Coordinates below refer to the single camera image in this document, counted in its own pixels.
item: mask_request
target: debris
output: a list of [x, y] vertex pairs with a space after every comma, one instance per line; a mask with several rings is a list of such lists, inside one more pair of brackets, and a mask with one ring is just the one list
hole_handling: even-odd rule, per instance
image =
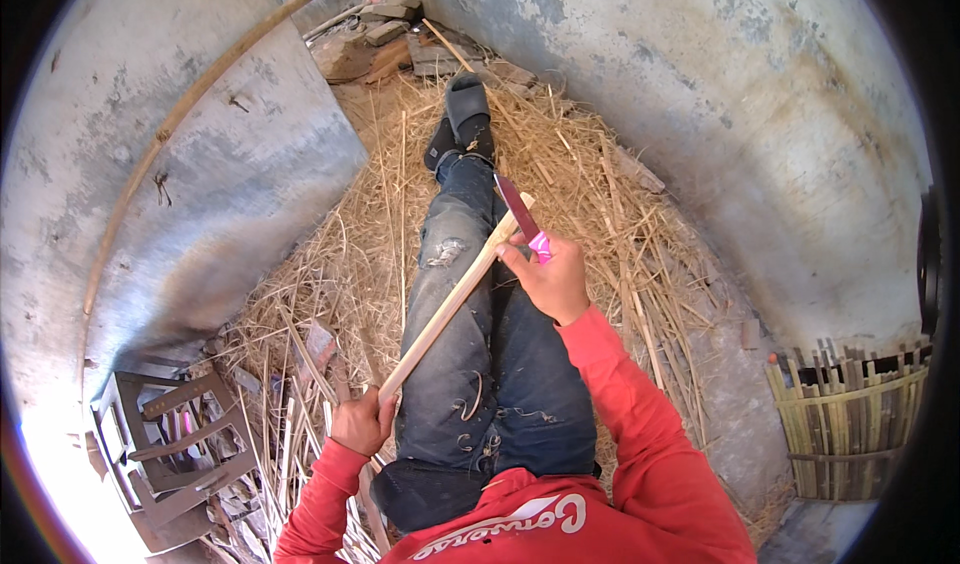
[[759, 318], [747, 318], [740, 328], [740, 345], [745, 350], [761, 348], [761, 321]]
[[240, 527], [240, 534], [249, 550], [264, 562], [269, 562], [270, 556], [267, 555], [266, 549], [263, 548], [263, 544], [260, 543], [260, 539], [254, 534], [254, 530], [250, 528], [247, 521], [236, 522], [236, 526]]
[[346, 83], [361, 78], [370, 69], [375, 51], [360, 32], [322, 37], [310, 47], [319, 73], [328, 83]]
[[250, 393], [254, 395], [260, 393], [260, 381], [240, 366], [233, 369], [233, 378]]
[[216, 356], [222, 351], [224, 351], [224, 341], [219, 336], [203, 344], [203, 353], [208, 356]]
[[416, 10], [421, 6], [420, 0], [386, 0], [386, 4], [389, 6], [402, 6], [404, 8], [410, 8]]
[[720, 278], [720, 273], [710, 257], [703, 258], [703, 277], [707, 285], [713, 285]]
[[400, 70], [401, 64], [410, 62], [410, 52], [404, 41], [389, 42], [380, 48], [373, 63], [369, 67], [369, 74], [364, 78], [366, 84], [376, 83], [390, 77]]
[[[212, 505], [209, 505], [206, 508], [206, 515], [210, 517], [210, 522], [218, 522], [217, 514], [213, 511]], [[218, 523], [210, 530], [210, 539], [213, 541], [213, 545], [220, 546], [222, 548], [228, 548], [231, 546], [231, 534], [227, 532], [227, 528], [222, 526], [222, 524]]]
[[650, 171], [643, 162], [630, 155], [626, 149], [618, 145], [614, 150], [616, 163], [620, 170], [633, 177], [637, 184], [653, 194], [662, 194], [666, 185]]
[[537, 76], [533, 72], [515, 66], [506, 60], [494, 60], [486, 65], [486, 69], [505, 83], [530, 87], [537, 81]]
[[[313, 318], [310, 321], [310, 329], [306, 331], [303, 346], [319, 374], [327, 372], [330, 359], [337, 352], [337, 338], [333, 335], [333, 330], [316, 317]], [[306, 365], [299, 351], [294, 350], [294, 360], [296, 369], [299, 371], [300, 382], [306, 385], [313, 379], [313, 373], [310, 372], [310, 367]]]
[[325, 30], [330, 29], [336, 25], [339, 25], [340, 23], [342, 23], [342, 21], [346, 20], [347, 18], [350, 18], [354, 14], [359, 14], [360, 10], [364, 9], [369, 5], [370, 5], [370, 0], [363, 0], [360, 2], [359, 5], [355, 5], [351, 8], [346, 8], [340, 14], [334, 16], [333, 18], [330, 18], [326, 22], [319, 24], [318, 26], [315, 26], [314, 28], [307, 31], [303, 35], [303, 41], [307, 42], [307, 47], [309, 48], [310, 47], [309, 44], [312, 43], [313, 41], [316, 41], [317, 37], [319, 37]]
[[390, 18], [400, 18], [410, 20], [416, 12], [412, 8], [406, 8], [402, 5], [390, 5], [389, 3], [377, 3], [368, 5], [360, 10], [360, 22], [369, 23], [372, 21], [385, 21]]
[[515, 93], [519, 98], [522, 98], [523, 100], [531, 100], [536, 94], [534, 90], [520, 83], [511, 83], [508, 81], [504, 81], [503, 86], [504, 88], [507, 89], [507, 91]]
[[238, 498], [221, 498], [220, 506], [223, 507], [223, 511], [226, 512], [230, 518], [236, 518], [242, 514], [247, 513], [247, 508]]
[[410, 30], [410, 22], [405, 20], [390, 20], [374, 30], [366, 31], [366, 42], [372, 46], [379, 47], [397, 39], [408, 30]]
[[[465, 47], [462, 44], [454, 45], [463, 59], [473, 66], [474, 70], [483, 68], [483, 54], [474, 47]], [[407, 49], [414, 64], [414, 75], [417, 77], [445, 77], [455, 75], [460, 71], [461, 64], [450, 50], [433, 42], [424, 42], [416, 35], [407, 36]]]

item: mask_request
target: stone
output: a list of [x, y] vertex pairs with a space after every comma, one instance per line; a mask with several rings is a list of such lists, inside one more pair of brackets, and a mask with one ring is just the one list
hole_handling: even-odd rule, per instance
[[[477, 49], [464, 47], [462, 44], [456, 43], [454, 43], [454, 48], [474, 71], [483, 70], [483, 54]], [[419, 36], [411, 33], [407, 35], [407, 49], [410, 51], [410, 60], [413, 62], [416, 77], [445, 77], [460, 70], [460, 61], [443, 45], [424, 42]]]
[[401, 6], [404, 8], [410, 8], [416, 10], [421, 6], [420, 0], [386, 0], [385, 4], [387, 6]]
[[761, 321], [759, 318], [747, 318], [740, 329], [740, 345], [745, 350], [761, 348]]
[[219, 336], [203, 344], [203, 352], [208, 356], [216, 356], [224, 351], [224, 349], [224, 341]]
[[236, 382], [243, 386], [245, 390], [254, 395], [259, 395], [260, 380], [254, 375], [250, 374], [240, 366], [235, 366], [233, 368], [233, 378], [236, 379]]
[[643, 162], [630, 155], [626, 149], [618, 145], [613, 150], [613, 159], [624, 174], [629, 174], [639, 185], [652, 194], [662, 194], [666, 185], [664, 181], [650, 171]]
[[402, 5], [390, 5], [389, 3], [376, 3], [360, 10], [360, 22], [362, 23], [382, 21], [390, 18], [410, 20], [413, 17], [414, 10], [411, 8], [405, 8]]
[[504, 81], [503, 86], [504, 88], [509, 89], [520, 96], [523, 100], [530, 100], [534, 97], [534, 90], [530, 89], [526, 85]]
[[221, 548], [231, 546], [231, 534], [227, 532], [227, 528], [221, 524], [216, 524], [210, 530], [210, 540], [213, 541], [214, 545], [220, 546]]
[[310, 55], [327, 82], [347, 82], [366, 75], [374, 51], [363, 33], [338, 33], [319, 37], [310, 46]]
[[236, 518], [241, 514], [247, 513], [247, 507], [244, 505], [243, 501], [239, 498], [231, 497], [226, 499], [220, 499], [220, 506], [223, 508], [223, 511], [226, 512], [226, 515], [230, 518]]
[[366, 42], [378, 47], [390, 43], [410, 29], [410, 24], [404, 20], [390, 20], [383, 26], [366, 31]]
[[537, 80], [537, 76], [530, 70], [525, 70], [506, 60], [495, 60], [487, 64], [486, 67], [505, 83], [515, 83], [529, 87]]

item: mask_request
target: hand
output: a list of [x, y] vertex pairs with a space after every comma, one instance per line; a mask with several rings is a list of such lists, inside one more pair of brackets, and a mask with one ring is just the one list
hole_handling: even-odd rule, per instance
[[372, 385], [358, 400], [343, 402], [333, 408], [333, 424], [330, 438], [343, 447], [373, 458], [390, 437], [394, 422], [397, 396], [394, 395], [381, 407], [378, 403], [379, 387]]
[[510, 244], [496, 246], [496, 255], [516, 275], [534, 306], [556, 320], [559, 326], [566, 327], [591, 306], [591, 298], [587, 296], [584, 250], [576, 241], [561, 234], [543, 233], [550, 241], [550, 260], [545, 264], [540, 263], [536, 252], [528, 261], [514, 247], [526, 245], [527, 239], [522, 233], [511, 236]]

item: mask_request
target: black slipper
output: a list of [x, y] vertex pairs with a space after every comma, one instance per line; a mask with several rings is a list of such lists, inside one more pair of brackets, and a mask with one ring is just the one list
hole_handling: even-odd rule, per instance
[[467, 154], [477, 154], [487, 162], [494, 158], [494, 134], [490, 129], [490, 104], [480, 77], [461, 72], [446, 84], [446, 113], [453, 136]]
[[450, 124], [450, 118], [444, 113], [426, 144], [426, 151], [423, 152], [423, 165], [426, 166], [427, 171], [436, 174], [437, 166], [441, 160], [451, 153], [463, 154], [464, 149], [453, 136], [453, 126]]

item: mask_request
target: knife blade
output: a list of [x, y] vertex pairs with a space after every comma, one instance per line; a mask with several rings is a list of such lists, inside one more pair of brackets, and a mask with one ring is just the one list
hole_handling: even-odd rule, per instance
[[503, 200], [507, 202], [507, 207], [510, 208], [510, 212], [516, 219], [516, 223], [519, 225], [520, 230], [523, 231], [523, 237], [527, 240], [527, 246], [530, 246], [530, 248], [536, 252], [536, 256], [539, 258], [541, 264], [546, 264], [547, 261], [550, 260], [550, 241], [547, 240], [546, 234], [544, 234], [544, 232], [540, 230], [540, 227], [537, 226], [537, 223], [534, 222], [534, 217], [530, 214], [530, 210], [528, 210], [527, 205], [523, 203], [521, 192], [518, 191], [514, 183], [505, 176], [494, 173], [493, 180], [496, 181], [500, 195], [503, 196]]

